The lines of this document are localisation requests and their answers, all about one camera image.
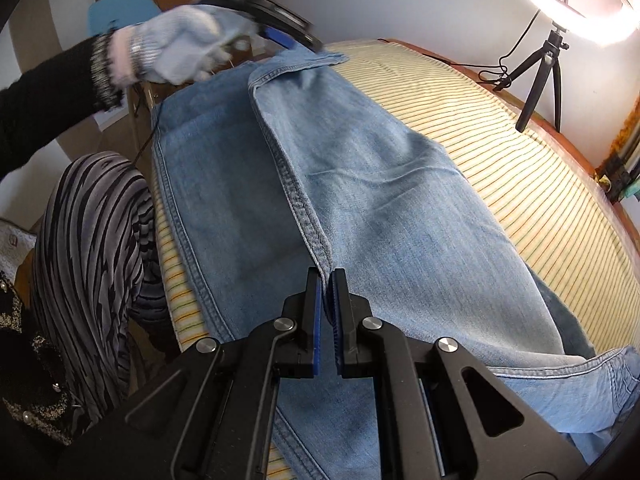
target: striped pants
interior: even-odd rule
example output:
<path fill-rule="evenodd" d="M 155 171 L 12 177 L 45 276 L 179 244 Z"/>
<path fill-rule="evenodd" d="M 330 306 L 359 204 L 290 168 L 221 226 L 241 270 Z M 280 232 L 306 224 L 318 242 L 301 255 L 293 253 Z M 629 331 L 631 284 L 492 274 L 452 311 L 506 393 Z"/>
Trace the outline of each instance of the striped pants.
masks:
<path fill-rule="evenodd" d="M 36 242 L 31 307 L 44 337 L 60 350 L 76 435 L 128 394 L 129 317 L 157 348 L 177 347 L 150 191 L 127 159 L 84 156 L 63 173 Z"/>

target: blue chair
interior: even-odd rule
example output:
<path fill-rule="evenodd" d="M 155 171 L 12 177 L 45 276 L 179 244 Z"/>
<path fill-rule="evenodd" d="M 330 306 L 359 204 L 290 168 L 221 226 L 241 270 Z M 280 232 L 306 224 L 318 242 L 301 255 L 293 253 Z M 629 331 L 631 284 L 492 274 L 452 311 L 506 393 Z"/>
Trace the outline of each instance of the blue chair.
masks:
<path fill-rule="evenodd" d="M 160 13 L 153 0 L 98 0 L 89 7 L 89 36 L 146 22 Z"/>

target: denim garment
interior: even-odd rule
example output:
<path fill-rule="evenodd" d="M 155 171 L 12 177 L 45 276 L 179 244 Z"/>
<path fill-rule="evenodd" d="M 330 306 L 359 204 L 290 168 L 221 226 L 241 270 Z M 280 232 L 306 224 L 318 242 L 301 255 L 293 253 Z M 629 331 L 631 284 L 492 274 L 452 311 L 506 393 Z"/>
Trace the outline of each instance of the denim garment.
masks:
<path fill-rule="evenodd" d="M 640 356 L 595 357 L 443 147 L 328 67 L 343 61 L 285 51 L 165 101 L 154 162 L 210 332 L 246 336 L 307 267 L 324 284 L 344 267 L 376 316 L 455 337 L 594 460 L 640 394 Z M 321 343 L 319 378 L 282 381 L 273 439 L 301 479 L 377 479 L 372 383 L 337 377 L 324 319 Z"/>

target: white glove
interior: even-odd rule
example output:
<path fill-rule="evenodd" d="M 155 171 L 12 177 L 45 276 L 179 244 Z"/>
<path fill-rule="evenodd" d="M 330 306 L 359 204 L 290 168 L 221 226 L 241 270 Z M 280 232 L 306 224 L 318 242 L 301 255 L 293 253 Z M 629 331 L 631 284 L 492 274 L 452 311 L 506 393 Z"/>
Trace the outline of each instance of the white glove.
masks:
<path fill-rule="evenodd" d="M 206 79 L 213 68 L 230 59 L 227 49 L 236 40 L 256 31 L 254 22 L 233 10 L 176 7 L 114 33 L 111 80 L 124 88 L 140 78 L 173 85 Z"/>

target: person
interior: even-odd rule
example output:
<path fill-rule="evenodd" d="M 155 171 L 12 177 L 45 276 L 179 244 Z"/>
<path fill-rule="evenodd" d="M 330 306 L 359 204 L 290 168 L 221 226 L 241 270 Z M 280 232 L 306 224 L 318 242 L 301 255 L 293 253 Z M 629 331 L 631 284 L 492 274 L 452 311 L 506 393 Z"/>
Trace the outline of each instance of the person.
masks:
<path fill-rule="evenodd" d="M 118 106 L 137 80 L 207 78 L 254 27 L 230 10 L 177 7 L 25 73 L 0 91 L 0 180 L 69 127 Z M 0 397 L 11 418 L 66 445 L 127 397 L 129 318 L 158 349 L 179 352 L 150 191 L 130 161 L 97 153 L 66 168 L 44 212 L 32 270 L 29 308 L 0 274 Z"/>

